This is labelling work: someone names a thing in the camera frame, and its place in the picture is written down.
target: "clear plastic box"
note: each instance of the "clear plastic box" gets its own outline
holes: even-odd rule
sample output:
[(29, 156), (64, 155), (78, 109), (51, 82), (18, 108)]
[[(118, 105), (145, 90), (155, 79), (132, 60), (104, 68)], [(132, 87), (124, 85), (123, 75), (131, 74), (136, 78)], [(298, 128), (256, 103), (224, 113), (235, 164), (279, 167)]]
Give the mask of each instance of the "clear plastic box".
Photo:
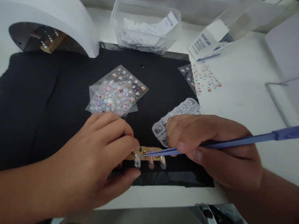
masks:
[[(165, 35), (154, 35), (151, 29), (137, 31), (136, 26), (128, 29), (127, 21), (130, 21), (131, 25), (133, 21), (134, 25), (143, 23), (157, 25), (171, 12), (178, 23)], [(181, 13), (178, 10), (139, 1), (116, 0), (110, 22), (114, 27), (117, 43), (120, 47), (159, 55), (164, 54), (182, 33)]]
[(175, 107), (166, 116), (162, 117), (158, 122), (154, 123), (152, 130), (156, 138), (164, 145), (168, 147), (168, 138), (166, 133), (166, 123), (169, 118), (180, 114), (197, 114), (200, 115), (200, 106), (192, 98), (187, 98), (179, 106)]

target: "hand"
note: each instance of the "hand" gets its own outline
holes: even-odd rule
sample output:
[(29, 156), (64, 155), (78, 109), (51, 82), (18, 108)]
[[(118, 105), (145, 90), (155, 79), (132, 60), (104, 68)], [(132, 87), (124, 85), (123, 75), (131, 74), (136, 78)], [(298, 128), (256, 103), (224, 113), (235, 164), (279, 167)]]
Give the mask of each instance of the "hand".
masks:
[(124, 120), (112, 112), (93, 114), (74, 137), (39, 165), (42, 179), (35, 192), (36, 209), (49, 211), (50, 218), (105, 205), (127, 191), (140, 175), (131, 168), (119, 177), (107, 178), (139, 148)]
[(167, 124), (168, 146), (177, 147), (225, 187), (255, 190), (260, 186), (262, 164), (255, 144), (209, 149), (200, 147), (207, 140), (229, 141), (251, 136), (243, 125), (213, 115), (179, 115)]

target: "nail art sticker sheet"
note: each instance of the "nail art sticker sheet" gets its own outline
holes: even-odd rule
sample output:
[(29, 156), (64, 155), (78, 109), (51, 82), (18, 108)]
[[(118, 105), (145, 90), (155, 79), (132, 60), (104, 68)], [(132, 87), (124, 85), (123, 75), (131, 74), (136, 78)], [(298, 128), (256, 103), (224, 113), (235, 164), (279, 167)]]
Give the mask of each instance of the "nail art sticker sheet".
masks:
[(192, 72), (197, 96), (209, 93), (222, 86), (206, 61), (198, 61), (192, 65)]
[(182, 75), (184, 76), (189, 86), (191, 87), (191, 89), (196, 95), (196, 88), (195, 88), (191, 64), (179, 67), (178, 70), (182, 73)]
[(162, 117), (160, 121), (154, 123), (152, 127), (153, 133), (165, 147), (168, 147), (166, 123), (169, 118), (180, 114), (201, 114), (200, 106), (194, 99), (187, 98), (179, 106), (170, 111), (166, 116)]
[(100, 84), (113, 84), (114, 82), (123, 81), (126, 85), (130, 85), (133, 90), (132, 93), (136, 94), (136, 101), (140, 99), (149, 89), (139, 79), (132, 75), (122, 65), (117, 66), (102, 79), (91, 86), (91, 89), (96, 92)]
[[(91, 112), (92, 114), (93, 113), (96, 113), (98, 112), (96, 109), (95, 109), (95, 105), (94, 105), (94, 100), (92, 100), (92, 98), (94, 97), (95, 95), (95, 92), (91, 89), (91, 87), (89, 87), (89, 96), (90, 96), (90, 103), (88, 104), (86, 110)], [(137, 107), (137, 104), (133, 104), (132, 107), (130, 108), (129, 112), (128, 113), (132, 113), (132, 112), (137, 112), (138, 111), (138, 107)]]
[(97, 89), (96, 94), (90, 101), (90, 107), (86, 108), (91, 112), (114, 112), (122, 117), (130, 111), (136, 102), (136, 94), (129, 94), (132, 88), (124, 81), (112, 84), (103, 82)]

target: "right hand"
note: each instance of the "right hand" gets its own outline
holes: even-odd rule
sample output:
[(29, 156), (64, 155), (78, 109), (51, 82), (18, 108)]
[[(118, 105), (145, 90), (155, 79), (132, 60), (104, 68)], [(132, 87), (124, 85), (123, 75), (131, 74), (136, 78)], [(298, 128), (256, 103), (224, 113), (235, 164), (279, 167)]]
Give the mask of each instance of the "right hand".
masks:
[(207, 140), (252, 136), (245, 126), (214, 115), (183, 114), (171, 117), (166, 130), (169, 148), (177, 147), (223, 186), (239, 190), (259, 188), (263, 168), (255, 144), (220, 150), (199, 146)]

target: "fingernail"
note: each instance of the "fingernail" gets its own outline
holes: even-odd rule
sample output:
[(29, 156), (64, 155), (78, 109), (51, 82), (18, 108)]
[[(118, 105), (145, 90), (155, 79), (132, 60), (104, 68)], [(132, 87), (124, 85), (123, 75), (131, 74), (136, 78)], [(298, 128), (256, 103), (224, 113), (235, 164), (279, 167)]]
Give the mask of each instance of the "fingernail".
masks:
[(197, 154), (196, 154), (196, 158), (198, 161), (200, 161), (202, 159), (202, 151), (200, 149), (197, 149)]
[(137, 179), (141, 175), (141, 172), (135, 174), (135, 179)]
[(182, 142), (178, 142), (177, 149), (178, 149), (179, 151), (184, 151), (184, 150), (185, 150), (185, 144), (182, 143)]

